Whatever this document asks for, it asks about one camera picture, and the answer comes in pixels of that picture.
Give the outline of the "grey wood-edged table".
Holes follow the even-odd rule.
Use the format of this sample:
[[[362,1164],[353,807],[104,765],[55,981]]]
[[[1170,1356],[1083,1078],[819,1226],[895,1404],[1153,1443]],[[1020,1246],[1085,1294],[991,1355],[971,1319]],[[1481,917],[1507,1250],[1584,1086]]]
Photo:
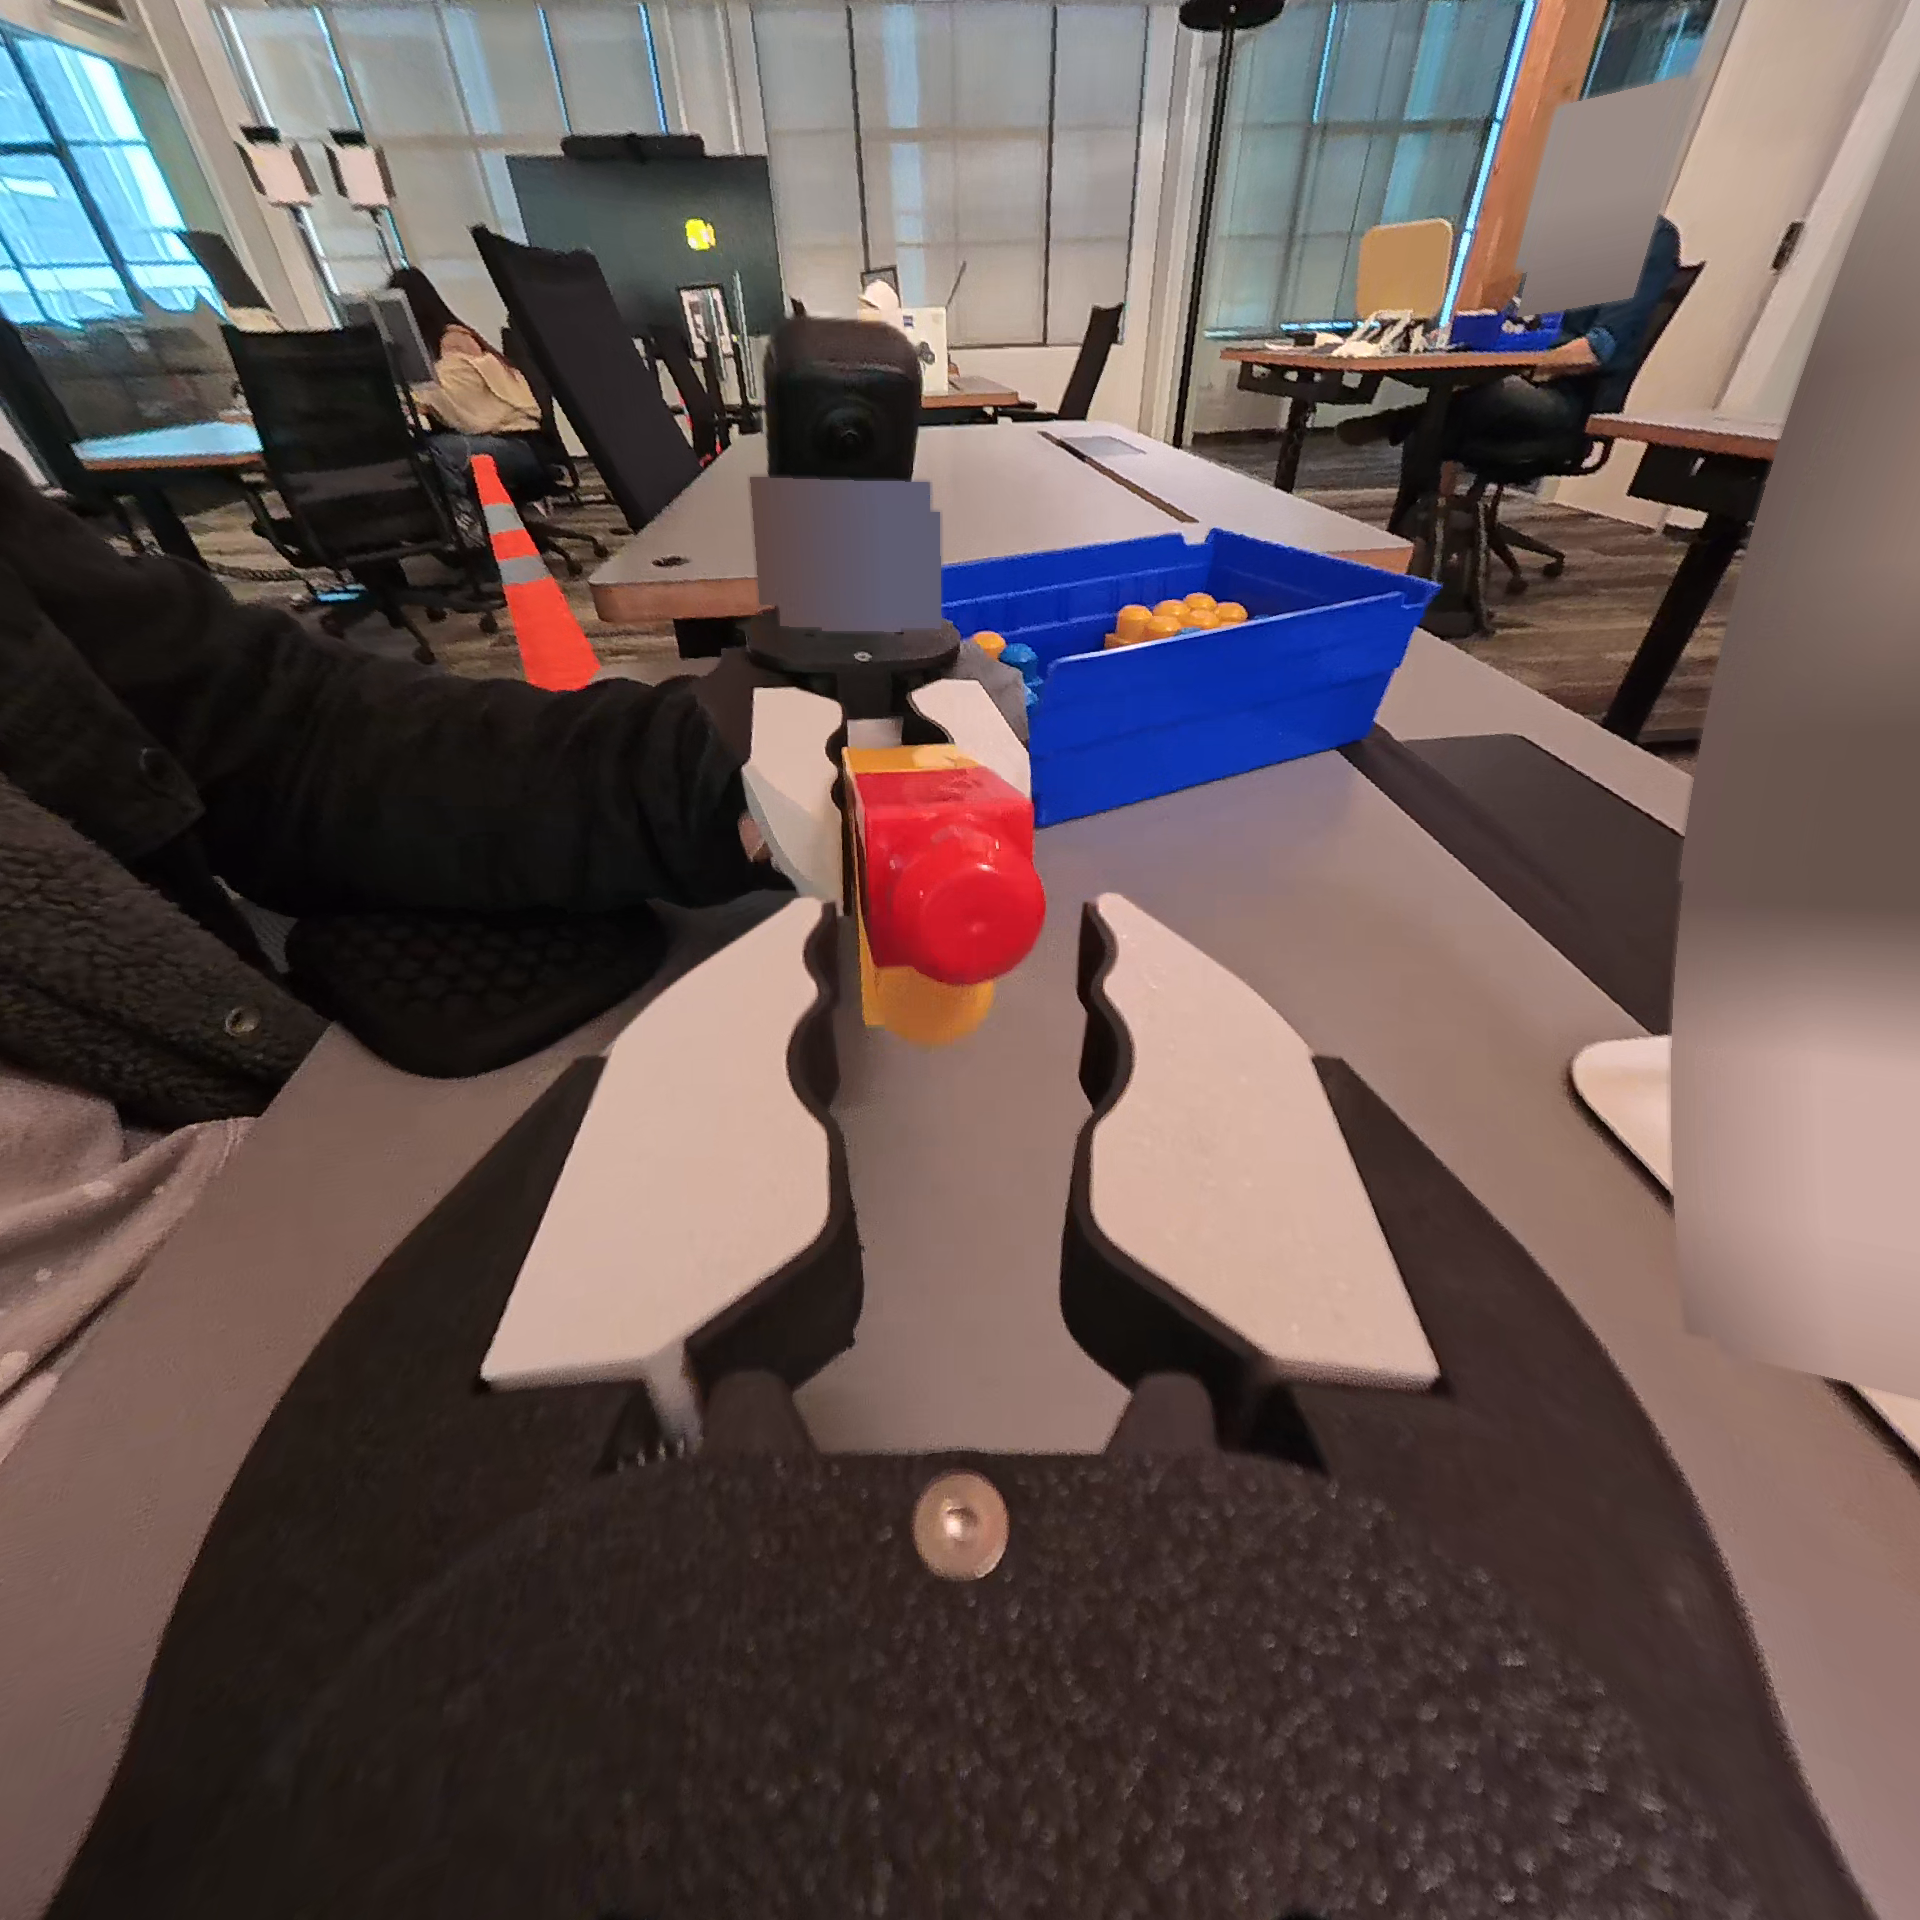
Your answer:
[[[1081,431],[1108,423],[1068,423]],[[925,431],[915,476],[941,519],[948,563],[1009,558],[1178,532],[1200,540],[1225,530],[1390,572],[1410,572],[1411,547],[1187,450],[1204,472],[1194,500],[1212,517],[1187,530],[1094,479],[1044,444],[1037,425],[967,425]],[[765,470],[764,436],[724,449],[652,525],[587,580],[595,619],[611,627],[746,619],[758,612],[752,481]]]

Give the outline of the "pile of colourful blocks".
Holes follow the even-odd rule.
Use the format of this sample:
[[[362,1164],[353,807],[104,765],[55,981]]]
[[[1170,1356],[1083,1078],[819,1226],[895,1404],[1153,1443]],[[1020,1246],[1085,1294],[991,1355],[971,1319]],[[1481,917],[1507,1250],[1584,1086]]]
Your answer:
[[[1116,610],[1110,627],[1098,638],[1098,651],[1124,652],[1190,633],[1233,628],[1248,620],[1250,610],[1243,602],[1217,601],[1204,590],[1190,592],[1184,598],[1170,597],[1151,606],[1129,602]],[[1090,638],[1076,640],[1063,652],[1046,659],[1030,642],[996,630],[973,630],[965,638],[989,661],[1012,669],[1020,677],[1024,703],[1030,709],[1039,705],[1052,665],[1094,652],[1094,640]]]

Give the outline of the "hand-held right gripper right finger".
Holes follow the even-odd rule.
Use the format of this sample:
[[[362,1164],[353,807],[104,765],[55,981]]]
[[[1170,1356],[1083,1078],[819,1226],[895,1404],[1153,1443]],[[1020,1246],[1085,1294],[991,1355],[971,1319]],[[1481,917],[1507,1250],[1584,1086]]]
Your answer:
[[[1088,1118],[1059,1311],[1111,1380],[1197,1380],[1231,1425],[1273,1394],[1442,1380],[1307,1040],[1118,892],[1081,909]]]

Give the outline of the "black wall screen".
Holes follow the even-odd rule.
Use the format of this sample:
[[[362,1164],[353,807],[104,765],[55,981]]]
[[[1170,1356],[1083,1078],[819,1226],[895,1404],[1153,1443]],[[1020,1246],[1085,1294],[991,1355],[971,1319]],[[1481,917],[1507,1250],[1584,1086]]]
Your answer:
[[[595,258],[636,338],[690,343],[691,293],[715,293],[726,333],[770,336],[790,313],[765,157],[642,157],[630,137],[583,155],[509,155],[524,241]]]

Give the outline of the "red single-stud block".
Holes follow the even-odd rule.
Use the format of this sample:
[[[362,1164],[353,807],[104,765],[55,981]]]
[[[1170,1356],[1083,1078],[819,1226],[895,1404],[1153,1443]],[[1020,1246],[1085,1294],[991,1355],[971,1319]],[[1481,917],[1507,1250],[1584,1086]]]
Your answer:
[[[954,746],[849,748],[857,918],[881,973],[971,990],[1013,973],[1046,920],[1035,812]]]

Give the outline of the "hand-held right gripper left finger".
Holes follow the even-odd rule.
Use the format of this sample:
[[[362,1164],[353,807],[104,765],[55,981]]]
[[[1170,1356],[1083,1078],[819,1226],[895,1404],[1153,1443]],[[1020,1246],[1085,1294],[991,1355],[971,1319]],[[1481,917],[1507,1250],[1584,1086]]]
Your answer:
[[[605,1047],[482,1359],[487,1388],[632,1382],[694,1448],[722,1380],[796,1388],[852,1351],[838,961],[838,911],[783,903]]]

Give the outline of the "pale grey garment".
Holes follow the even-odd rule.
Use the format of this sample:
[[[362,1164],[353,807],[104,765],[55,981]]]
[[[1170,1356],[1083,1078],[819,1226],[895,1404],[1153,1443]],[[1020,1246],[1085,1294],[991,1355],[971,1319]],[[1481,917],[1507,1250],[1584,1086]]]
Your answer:
[[[249,1116],[133,1127],[102,1099],[4,1069],[4,1455],[251,1128]]]

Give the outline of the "blue plastic bin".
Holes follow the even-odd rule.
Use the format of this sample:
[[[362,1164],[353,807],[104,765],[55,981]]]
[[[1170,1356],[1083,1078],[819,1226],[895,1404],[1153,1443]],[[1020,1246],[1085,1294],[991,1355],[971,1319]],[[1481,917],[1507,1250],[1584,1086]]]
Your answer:
[[[1099,651],[1128,604],[1204,592],[1250,620]],[[941,569],[941,610],[1055,659],[1026,706],[1035,826],[1050,829],[1346,748],[1376,725],[1435,583],[1212,530]]]

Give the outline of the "dark fleece jacket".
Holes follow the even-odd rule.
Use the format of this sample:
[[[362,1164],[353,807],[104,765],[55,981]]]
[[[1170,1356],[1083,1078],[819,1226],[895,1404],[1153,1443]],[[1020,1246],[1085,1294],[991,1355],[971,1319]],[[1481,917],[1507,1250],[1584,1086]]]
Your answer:
[[[327,1022],[2,782],[4,1069],[143,1130],[261,1116]]]

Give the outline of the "small blue bin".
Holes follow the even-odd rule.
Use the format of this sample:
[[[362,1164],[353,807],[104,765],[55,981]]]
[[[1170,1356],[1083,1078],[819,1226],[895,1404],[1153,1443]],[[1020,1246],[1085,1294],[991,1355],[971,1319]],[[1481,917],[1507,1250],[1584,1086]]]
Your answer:
[[[1616,341],[1596,307],[1522,315],[1470,310],[1452,319],[1444,357],[1468,363],[1526,363],[1531,378],[1568,378],[1598,372]]]

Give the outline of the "pale desk divider board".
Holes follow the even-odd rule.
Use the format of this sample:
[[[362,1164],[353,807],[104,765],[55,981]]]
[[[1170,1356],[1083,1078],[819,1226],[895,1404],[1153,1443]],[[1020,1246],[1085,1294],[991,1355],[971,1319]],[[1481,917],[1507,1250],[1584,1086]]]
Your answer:
[[[1455,232],[1447,218],[1381,222],[1356,241],[1354,308],[1362,324],[1378,319],[1435,323],[1454,266]]]

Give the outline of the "yellow two-stud block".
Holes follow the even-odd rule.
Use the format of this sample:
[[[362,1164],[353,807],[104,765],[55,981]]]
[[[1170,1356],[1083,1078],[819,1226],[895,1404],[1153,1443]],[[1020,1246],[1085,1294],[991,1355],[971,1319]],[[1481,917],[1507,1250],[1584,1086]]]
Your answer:
[[[962,748],[936,745],[855,746],[840,755],[840,811],[843,854],[843,909],[853,929],[859,1017],[865,1028],[885,1031],[902,1042],[946,1047],[963,1040],[989,1014],[996,999],[991,982],[948,984],[911,969],[881,969],[871,958],[864,909],[862,841],[853,776],[857,775],[946,775],[971,770],[980,762]]]

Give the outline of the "white document stand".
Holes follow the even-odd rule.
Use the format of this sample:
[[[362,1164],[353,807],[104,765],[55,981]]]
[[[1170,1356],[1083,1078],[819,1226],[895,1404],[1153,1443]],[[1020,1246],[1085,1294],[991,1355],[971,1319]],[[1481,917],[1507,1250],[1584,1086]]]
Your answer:
[[[1572,1091],[1665,1192],[1690,1332],[1726,1352],[1863,1396],[1915,1457],[1915,1037],[1892,1060],[1861,1020],[1711,1018],[1672,1037],[1598,1040]]]

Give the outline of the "orange traffic cone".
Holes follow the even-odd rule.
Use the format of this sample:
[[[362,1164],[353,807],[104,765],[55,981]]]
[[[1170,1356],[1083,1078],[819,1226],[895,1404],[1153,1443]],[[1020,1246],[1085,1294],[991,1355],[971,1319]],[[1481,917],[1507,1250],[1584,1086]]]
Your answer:
[[[474,452],[470,479],[524,681],[545,693],[587,688],[600,677],[601,663],[522,521],[497,465],[490,455]]]

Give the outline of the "black floor lamp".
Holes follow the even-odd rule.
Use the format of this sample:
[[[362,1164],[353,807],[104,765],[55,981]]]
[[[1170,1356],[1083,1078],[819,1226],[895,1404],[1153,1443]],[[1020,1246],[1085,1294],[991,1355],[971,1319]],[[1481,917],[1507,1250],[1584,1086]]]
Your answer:
[[[1284,2],[1181,2],[1178,25],[1187,36],[1212,42],[1212,78],[1207,82],[1207,119],[1202,142],[1195,206],[1190,222],[1187,275],[1180,308],[1178,358],[1172,384],[1168,443],[1187,443],[1190,390],[1206,293],[1207,258],[1216,218],[1222,157],[1225,147],[1235,50],[1239,41],[1259,33],[1284,15]]]

